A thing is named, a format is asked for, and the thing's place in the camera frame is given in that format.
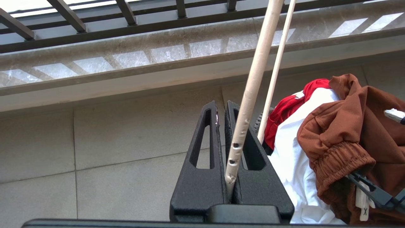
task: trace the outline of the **brown hoodie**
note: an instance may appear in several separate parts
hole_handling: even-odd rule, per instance
[[[361,87],[352,74],[333,77],[329,85],[341,100],[315,109],[297,133],[316,174],[319,198],[346,223],[405,224],[404,214],[372,208],[369,220],[360,222],[354,184],[345,178],[360,170],[392,196],[405,188],[405,126],[384,116],[384,110],[404,111],[405,102]]]

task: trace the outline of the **white shirt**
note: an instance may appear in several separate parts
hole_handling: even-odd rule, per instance
[[[278,126],[274,152],[268,157],[295,206],[291,224],[346,224],[317,196],[315,173],[297,141],[304,119],[321,104],[338,100],[333,90],[317,88],[307,102]]]

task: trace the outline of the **wooden pole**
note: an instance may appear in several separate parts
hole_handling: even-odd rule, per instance
[[[283,58],[284,47],[286,45],[288,31],[290,30],[292,14],[294,13],[295,1],[296,0],[291,0],[290,6],[288,7],[286,22],[284,23],[283,34],[281,36],[279,49],[277,51],[276,62],[274,63],[273,73],[271,74],[269,91],[267,92],[266,103],[264,103],[262,121],[260,122],[259,132],[257,134],[257,138],[259,139],[260,143],[263,143],[264,140],[264,130],[266,129],[271,100],[273,99],[274,87],[276,85],[278,72],[280,70],[281,58]]]
[[[260,32],[259,41],[254,53],[249,77],[247,78],[245,92],[243,94],[241,108],[239,109],[232,144],[229,151],[229,158],[225,171],[225,182],[228,199],[232,198],[233,187],[238,175],[238,168],[241,161],[242,148],[245,143],[247,129],[252,118],[253,107],[256,103],[257,93],[267,58],[269,57],[271,43],[284,0],[269,0],[266,15]]]

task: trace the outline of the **metal railing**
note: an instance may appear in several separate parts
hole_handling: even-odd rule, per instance
[[[295,11],[370,0],[299,2]],[[263,16],[268,0],[141,0],[73,11],[63,0],[48,0],[58,11],[21,17],[0,8],[0,53],[79,43],[214,22]]]

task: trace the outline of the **clothing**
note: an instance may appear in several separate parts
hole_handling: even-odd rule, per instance
[[[397,211],[372,208],[369,220],[360,222],[354,184],[345,178],[359,170],[392,196],[405,188],[405,126],[384,116],[392,108],[404,111],[405,102],[374,87],[361,87],[351,74],[333,77],[329,85],[341,101],[315,109],[297,133],[316,174],[319,198],[350,224],[405,224],[405,216]]]
[[[316,79],[311,81],[305,85],[303,97],[297,99],[295,95],[288,96],[282,99],[272,113],[270,113],[267,119],[266,129],[264,130],[264,141],[272,150],[274,149],[277,127],[301,107],[301,105],[307,102],[317,88],[330,89],[329,80]]]
[[[333,90],[317,88],[307,102],[278,126],[274,151],[268,157],[294,204],[291,224],[346,224],[316,195],[315,173],[296,138],[309,113],[323,103],[338,100]]]

